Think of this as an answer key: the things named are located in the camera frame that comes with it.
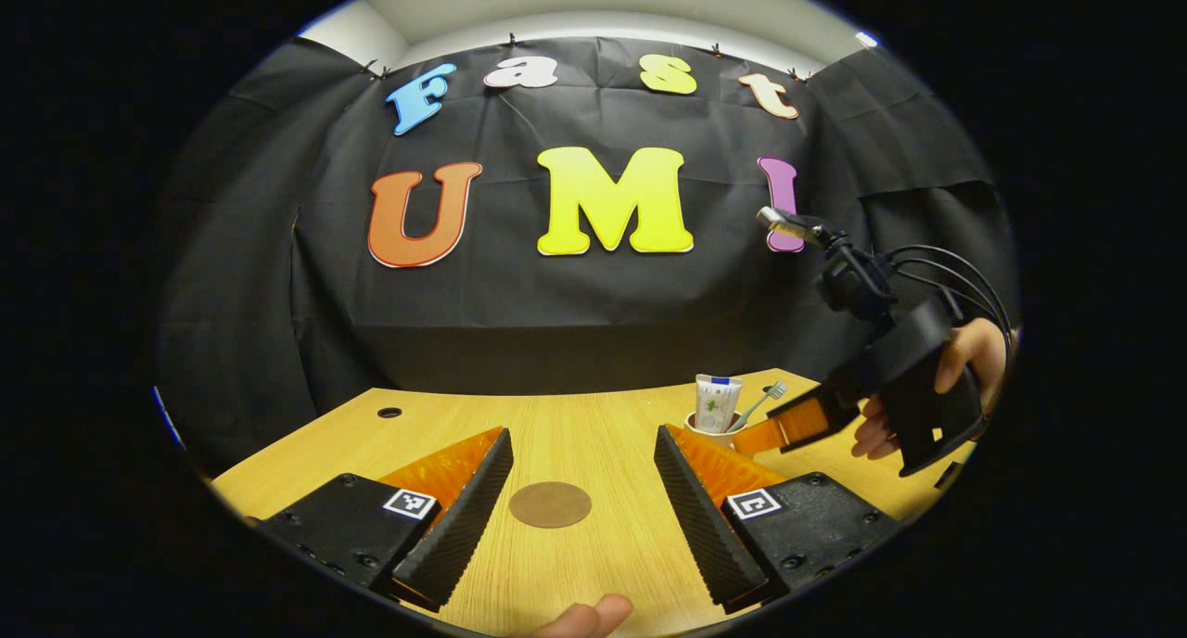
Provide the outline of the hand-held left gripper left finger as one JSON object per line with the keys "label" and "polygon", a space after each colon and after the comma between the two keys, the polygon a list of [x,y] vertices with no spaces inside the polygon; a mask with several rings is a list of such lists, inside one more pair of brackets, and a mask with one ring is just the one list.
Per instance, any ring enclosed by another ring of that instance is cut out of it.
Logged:
{"label": "hand-held left gripper left finger", "polygon": [[380,596],[432,612],[453,595],[513,468],[504,427],[369,480],[342,473],[262,522],[272,541]]}

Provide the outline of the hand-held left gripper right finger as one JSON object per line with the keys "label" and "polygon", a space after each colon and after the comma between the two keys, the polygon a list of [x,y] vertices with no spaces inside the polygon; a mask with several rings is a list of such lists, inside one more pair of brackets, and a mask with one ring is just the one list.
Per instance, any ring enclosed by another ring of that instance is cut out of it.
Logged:
{"label": "hand-held left gripper right finger", "polygon": [[658,427],[654,461],[707,594],[728,614],[802,595],[902,529],[823,472],[786,478],[679,427]]}

